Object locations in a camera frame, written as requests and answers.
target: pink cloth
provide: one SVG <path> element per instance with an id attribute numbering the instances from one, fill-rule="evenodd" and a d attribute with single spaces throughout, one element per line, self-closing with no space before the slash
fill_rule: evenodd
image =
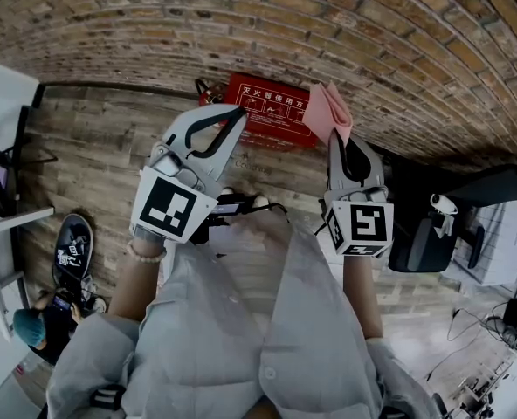
<path id="1" fill-rule="evenodd" d="M 315 84 L 309 92 L 309 104 L 303 114 L 303 124 L 326 145 L 333 129 L 340 134 L 344 146 L 348 144 L 354 119 L 334 83 L 328 84 L 327 88 L 322 84 Z"/>

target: teal hat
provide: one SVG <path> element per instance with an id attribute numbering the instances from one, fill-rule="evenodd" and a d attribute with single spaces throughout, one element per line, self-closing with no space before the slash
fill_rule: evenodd
<path id="1" fill-rule="evenodd" d="M 14 312 L 14 331 L 26 345 L 37 347 L 45 338 L 45 323 L 40 312 L 34 309 L 19 309 Z"/>

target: fire extinguisher sign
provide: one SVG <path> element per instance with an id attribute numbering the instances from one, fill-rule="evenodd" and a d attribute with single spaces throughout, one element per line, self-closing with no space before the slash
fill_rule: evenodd
<path id="1" fill-rule="evenodd" d="M 241 74 L 231 76 L 225 100 L 247 111 L 247 131 L 312 148 L 316 137 L 302 121 L 308 101 L 305 90 Z"/>

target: hand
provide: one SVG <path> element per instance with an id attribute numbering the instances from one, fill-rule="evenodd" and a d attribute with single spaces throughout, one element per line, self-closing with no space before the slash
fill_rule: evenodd
<path id="1" fill-rule="evenodd" d="M 72 314 L 72 319 L 76 322 L 77 325 L 79 325 L 80 321 L 84 319 L 82 317 L 82 314 L 80 313 L 79 307 L 76 305 L 76 303 L 72 303 L 72 307 L 70 310 Z"/>
<path id="2" fill-rule="evenodd" d="M 32 308 L 34 308 L 36 311 L 44 311 L 45 308 L 51 304 L 54 293 L 42 291 L 39 295 L 40 298 L 35 302 Z"/>

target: bracelet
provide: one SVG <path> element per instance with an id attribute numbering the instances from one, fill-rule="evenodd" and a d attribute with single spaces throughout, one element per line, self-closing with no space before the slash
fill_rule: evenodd
<path id="1" fill-rule="evenodd" d="M 158 256 L 154 256 L 153 258 L 148 258 L 146 256 L 139 255 L 133 248 L 133 241 L 129 241 L 127 244 L 127 253 L 137 262 L 142 262 L 144 264 L 159 264 L 162 259 L 168 254 L 165 249 L 163 249 L 162 253 Z"/>

